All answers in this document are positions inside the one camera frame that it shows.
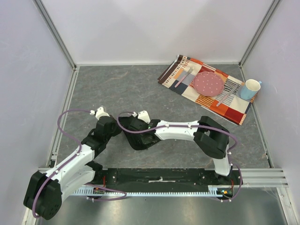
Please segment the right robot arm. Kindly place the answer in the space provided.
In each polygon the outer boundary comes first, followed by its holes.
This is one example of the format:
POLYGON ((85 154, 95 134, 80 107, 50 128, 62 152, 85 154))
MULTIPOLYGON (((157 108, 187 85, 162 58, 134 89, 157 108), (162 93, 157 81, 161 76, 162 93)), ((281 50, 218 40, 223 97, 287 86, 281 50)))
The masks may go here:
POLYGON ((215 180, 226 184, 232 178, 227 151, 229 148, 229 131, 208 116, 192 122, 168 122, 153 119, 145 122, 134 116, 123 118, 124 132, 134 150, 145 150, 162 140, 179 139, 192 141, 213 159, 215 180))

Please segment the black zipper tool case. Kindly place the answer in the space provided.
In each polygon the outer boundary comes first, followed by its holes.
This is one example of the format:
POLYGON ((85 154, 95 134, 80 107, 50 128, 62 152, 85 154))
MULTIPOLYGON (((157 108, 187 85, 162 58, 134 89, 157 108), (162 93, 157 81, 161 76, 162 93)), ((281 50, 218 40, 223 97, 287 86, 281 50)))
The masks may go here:
MULTIPOLYGON (((130 122, 131 118, 135 118, 134 116, 129 117, 119 117, 120 124, 125 128, 128 129, 128 124, 130 122)), ((155 135, 155 130, 146 132, 146 133, 140 133, 140 134, 132 134, 129 132, 124 131, 124 134, 130 144, 130 146, 134 150, 146 150, 149 147, 157 144, 160 142, 160 139, 155 135)))

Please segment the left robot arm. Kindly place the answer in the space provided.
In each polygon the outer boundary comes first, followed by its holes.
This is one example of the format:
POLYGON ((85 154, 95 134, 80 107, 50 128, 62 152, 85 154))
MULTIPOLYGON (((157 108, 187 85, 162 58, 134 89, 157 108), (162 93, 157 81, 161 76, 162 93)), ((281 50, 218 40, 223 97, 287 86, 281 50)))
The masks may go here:
POLYGON ((106 149, 108 141, 120 134, 121 129, 112 116, 98 119, 95 129, 79 143, 67 158, 54 168, 35 172, 29 181, 23 204, 34 218, 53 218, 62 203, 81 186, 103 179, 102 166, 94 159, 106 149))

